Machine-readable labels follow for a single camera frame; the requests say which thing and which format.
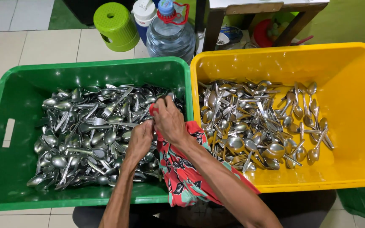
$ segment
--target yellow plastic crate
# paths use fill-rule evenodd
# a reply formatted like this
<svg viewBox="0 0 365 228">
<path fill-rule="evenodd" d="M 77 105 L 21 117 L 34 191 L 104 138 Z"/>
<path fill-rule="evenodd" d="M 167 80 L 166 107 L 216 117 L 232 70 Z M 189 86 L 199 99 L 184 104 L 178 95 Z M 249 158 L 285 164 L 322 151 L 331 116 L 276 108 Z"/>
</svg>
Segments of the yellow plastic crate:
<svg viewBox="0 0 365 228">
<path fill-rule="evenodd" d="M 320 105 L 320 116 L 327 117 L 333 151 L 324 144 L 320 159 L 309 166 L 246 172 L 245 176 L 261 192 L 307 191 L 365 187 L 365 44 L 336 43 L 260 49 L 203 52 L 191 63 L 194 119 L 200 124 L 197 80 L 245 81 L 245 77 L 308 86 L 316 81 L 313 96 Z M 282 88 L 277 98 L 287 92 Z M 299 96 L 303 107 L 302 96 Z M 275 99 L 274 108 L 283 102 Z M 305 134 L 304 147 L 313 148 Z M 299 134 L 294 140 L 300 141 Z"/>
</svg>

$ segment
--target blue bottle cap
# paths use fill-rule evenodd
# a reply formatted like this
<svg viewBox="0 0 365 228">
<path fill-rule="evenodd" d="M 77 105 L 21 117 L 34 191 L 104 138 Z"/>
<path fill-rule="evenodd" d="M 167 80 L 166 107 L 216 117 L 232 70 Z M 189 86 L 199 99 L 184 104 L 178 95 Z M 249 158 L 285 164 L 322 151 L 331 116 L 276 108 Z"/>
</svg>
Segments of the blue bottle cap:
<svg viewBox="0 0 365 228">
<path fill-rule="evenodd" d="M 170 16 L 174 12 L 174 3 L 171 0 L 160 0 L 159 12 L 164 16 Z"/>
</svg>

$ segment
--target green plastic stool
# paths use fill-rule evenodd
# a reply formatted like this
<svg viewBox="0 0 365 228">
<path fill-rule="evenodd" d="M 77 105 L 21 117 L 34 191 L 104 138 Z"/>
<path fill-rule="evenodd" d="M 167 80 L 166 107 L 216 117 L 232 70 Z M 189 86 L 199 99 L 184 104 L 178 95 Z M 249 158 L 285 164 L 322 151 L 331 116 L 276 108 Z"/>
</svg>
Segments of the green plastic stool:
<svg viewBox="0 0 365 228">
<path fill-rule="evenodd" d="M 94 13 L 94 25 L 109 49 L 126 52 L 139 42 L 139 33 L 129 10 L 119 3 L 105 3 Z"/>
</svg>

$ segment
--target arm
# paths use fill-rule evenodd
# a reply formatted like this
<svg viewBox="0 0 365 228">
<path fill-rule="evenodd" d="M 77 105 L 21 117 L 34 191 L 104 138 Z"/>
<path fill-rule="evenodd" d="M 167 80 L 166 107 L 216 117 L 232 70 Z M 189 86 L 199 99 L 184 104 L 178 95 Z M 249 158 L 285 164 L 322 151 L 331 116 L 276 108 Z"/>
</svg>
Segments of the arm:
<svg viewBox="0 0 365 228">
<path fill-rule="evenodd" d="M 242 225 L 257 228 L 282 227 L 274 213 L 255 193 L 189 135 L 183 114 L 170 97 L 166 97 L 165 101 L 159 99 L 155 107 L 159 109 L 158 113 L 154 112 L 155 127 L 194 164 L 219 200 Z"/>
<path fill-rule="evenodd" d="M 99 228 L 129 227 L 133 176 L 139 161 L 149 151 L 152 139 L 153 120 L 147 120 L 133 129 L 126 157 L 119 171 L 118 182 L 111 194 Z"/>
</svg>

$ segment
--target dark pants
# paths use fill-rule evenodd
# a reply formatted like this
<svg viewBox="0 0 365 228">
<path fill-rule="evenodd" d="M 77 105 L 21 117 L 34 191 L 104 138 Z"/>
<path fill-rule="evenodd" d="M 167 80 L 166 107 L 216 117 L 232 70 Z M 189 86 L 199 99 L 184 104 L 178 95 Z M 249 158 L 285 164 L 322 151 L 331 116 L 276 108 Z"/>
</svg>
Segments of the dark pants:
<svg viewBox="0 0 365 228">
<path fill-rule="evenodd" d="M 260 198 L 274 212 L 284 228 L 319 228 L 336 199 L 335 190 L 296 191 L 261 194 Z M 153 214 L 170 208 L 168 204 L 131 205 L 129 227 L 176 227 Z M 105 206 L 78 206 L 73 220 L 79 228 L 97 228 Z"/>
</svg>

